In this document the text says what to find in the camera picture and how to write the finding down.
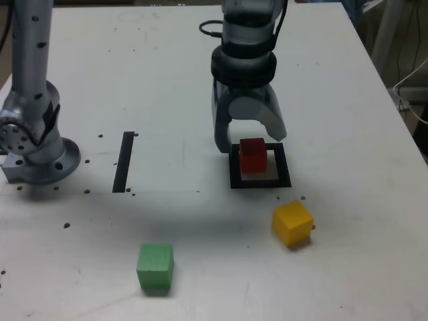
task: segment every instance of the metal robot arm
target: metal robot arm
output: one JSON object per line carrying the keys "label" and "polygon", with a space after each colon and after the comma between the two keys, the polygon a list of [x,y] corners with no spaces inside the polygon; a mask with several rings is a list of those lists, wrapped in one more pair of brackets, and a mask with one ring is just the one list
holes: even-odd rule
{"label": "metal robot arm", "polygon": [[46,80],[54,0],[14,0],[12,88],[0,111],[9,182],[48,184],[79,165],[77,145],[60,136],[60,95]]}
{"label": "metal robot arm", "polygon": [[[231,150],[229,123],[232,119],[258,120],[277,141],[287,136],[275,92],[269,85],[276,70],[276,57],[272,50],[287,3],[288,0],[222,2],[221,45],[211,57],[214,136],[221,152]],[[275,22],[280,15],[274,33]]]}

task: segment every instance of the white table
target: white table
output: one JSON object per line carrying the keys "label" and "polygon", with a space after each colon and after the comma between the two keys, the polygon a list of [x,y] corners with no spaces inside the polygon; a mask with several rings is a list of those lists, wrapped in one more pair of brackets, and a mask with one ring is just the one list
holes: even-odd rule
{"label": "white table", "polygon": [[[211,118],[219,40],[198,31],[221,17],[54,11],[48,78],[82,163],[22,191],[1,175],[0,320],[428,319],[427,166],[342,6],[290,4],[275,50],[289,189],[229,188]],[[232,125],[235,141],[263,129]],[[135,196],[111,193],[124,131],[139,133]],[[302,195],[316,230],[290,251],[270,231],[272,211]],[[166,298],[140,290],[144,242],[174,247]]]}

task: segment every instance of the black square frame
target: black square frame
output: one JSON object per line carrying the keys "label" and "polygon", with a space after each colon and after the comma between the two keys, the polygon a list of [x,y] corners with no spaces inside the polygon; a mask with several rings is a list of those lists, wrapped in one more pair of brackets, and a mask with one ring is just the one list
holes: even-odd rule
{"label": "black square frame", "polygon": [[239,163],[239,144],[232,144],[232,151],[229,153],[231,189],[277,189],[292,186],[283,144],[280,142],[265,143],[265,147],[267,150],[274,151],[278,179],[242,181],[241,165]]}

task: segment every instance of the black tape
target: black tape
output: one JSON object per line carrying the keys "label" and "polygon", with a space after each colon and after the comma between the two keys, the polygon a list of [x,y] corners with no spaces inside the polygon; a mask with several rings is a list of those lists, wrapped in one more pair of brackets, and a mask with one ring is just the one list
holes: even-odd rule
{"label": "black tape", "polygon": [[124,132],[116,175],[114,176],[113,193],[125,193],[133,142],[134,132]]}

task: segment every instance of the white cable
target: white cable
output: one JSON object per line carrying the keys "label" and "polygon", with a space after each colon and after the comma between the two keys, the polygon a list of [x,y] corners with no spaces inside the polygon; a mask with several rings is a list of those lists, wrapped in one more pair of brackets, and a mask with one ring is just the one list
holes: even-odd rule
{"label": "white cable", "polygon": [[412,112],[413,115],[415,115],[415,117],[420,121],[423,122],[424,124],[428,125],[428,122],[424,121],[424,119],[421,119],[416,112],[413,110],[412,106],[410,105],[410,103],[404,99],[402,99],[397,92],[395,91],[397,89],[397,87],[403,83],[407,78],[409,78],[410,76],[412,76],[415,72],[417,72],[419,69],[422,68],[423,65],[425,65],[428,62],[428,58],[425,59],[425,61],[418,67],[416,68],[411,74],[409,74],[406,78],[404,78],[403,80],[401,80],[397,85],[395,85],[393,87],[393,93],[399,98],[399,100],[401,100],[401,102]]}

